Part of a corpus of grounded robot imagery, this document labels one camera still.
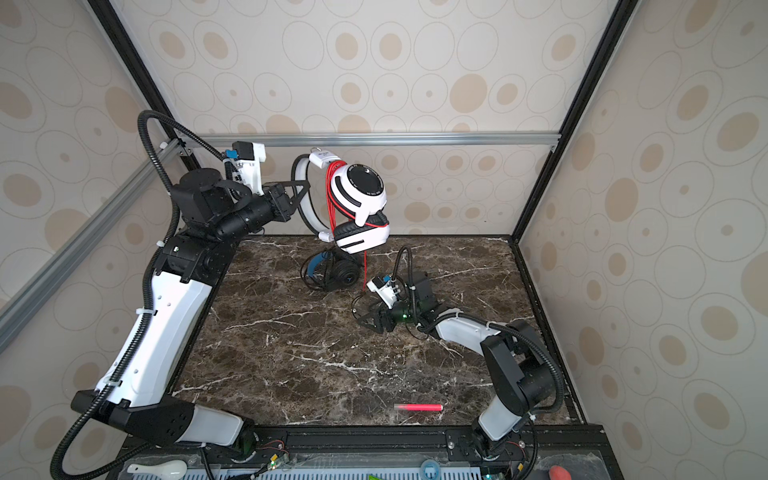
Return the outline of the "white red headphones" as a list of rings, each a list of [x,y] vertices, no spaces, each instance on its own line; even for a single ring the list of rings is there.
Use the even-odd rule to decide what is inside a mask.
[[[325,226],[314,208],[309,189],[298,209],[305,226],[321,241],[333,243],[350,254],[385,244],[390,223],[384,214],[387,196],[381,176],[369,166],[348,164],[330,151],[316,150],[294,160],[291,180],[309,183],[312,165],[325,172],[329,212],[340,213],[346,221]]]

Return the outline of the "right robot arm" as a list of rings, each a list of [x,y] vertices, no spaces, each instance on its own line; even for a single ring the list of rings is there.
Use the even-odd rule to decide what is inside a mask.
[[[524,319],[492,322],[440,302],[429,275],[415,270],[410,247],[400,248],[392,273],[372,277],[366,291],[378,300],[366,310],[352,301],[359,325],[379,334],[398,325],[414,326],[428,338],[455,343],[483,358],[494,396],[472,424],[481,457],[496,456],[510,434],[563,405],[563,372],[535,329]]]

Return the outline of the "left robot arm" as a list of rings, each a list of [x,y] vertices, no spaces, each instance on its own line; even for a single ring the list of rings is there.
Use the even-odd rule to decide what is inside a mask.
[[[225,165],[198,168],[172,182],[153,146],[148,123],[156,120],[192,139]],[[286,222],[309,192],[305,180],[260,181],[261,159],[253,143],[236,142],[221,152],[175,119],[145,110],[138,115],[140,140],[169,194],[172,217],[142,277],[142,305],[115,362],[91,390],[71,404],[79,417],[50,463],[54,479],[68,479],[64,460],[91,420],[140,440],[112,462],[83,473],[94,479],[155,447],[216,446],[232,459],[249,461],[257,451],[252,421],[173,397],[170,385],[189,356],[240,242],[271,222]]]

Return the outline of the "black blue headphones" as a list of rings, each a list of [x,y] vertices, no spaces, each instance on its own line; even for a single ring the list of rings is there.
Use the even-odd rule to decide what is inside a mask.
[[[331,247],[308,257],[300,268],[300,276],[312,291],[333,292],[354,287],[362,271],[361,254]]]

